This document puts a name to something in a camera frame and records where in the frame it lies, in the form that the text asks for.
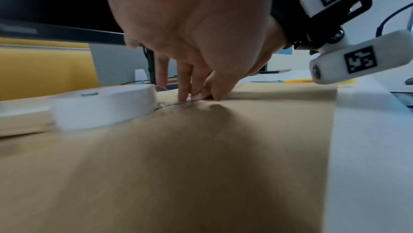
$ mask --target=brown paper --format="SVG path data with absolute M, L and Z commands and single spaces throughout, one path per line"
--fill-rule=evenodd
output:
M 243 84 L 222 102 L 0 141 L 0 232 L 320 232 L 335 96 Z

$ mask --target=white table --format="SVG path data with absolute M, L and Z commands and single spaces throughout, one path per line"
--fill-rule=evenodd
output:
M 310 77 L 302 70 L 241 82 Z M 338 89 L 324 232 L 413 232 L 413 114 L 370 76 Z

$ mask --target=tape roll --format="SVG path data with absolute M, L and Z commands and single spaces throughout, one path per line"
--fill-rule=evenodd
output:
M 113 86 L 64 93 L 51 98 L 56 125 L 65 131 L 91 129 L 125 122 L 153 112 L 155 86 Z

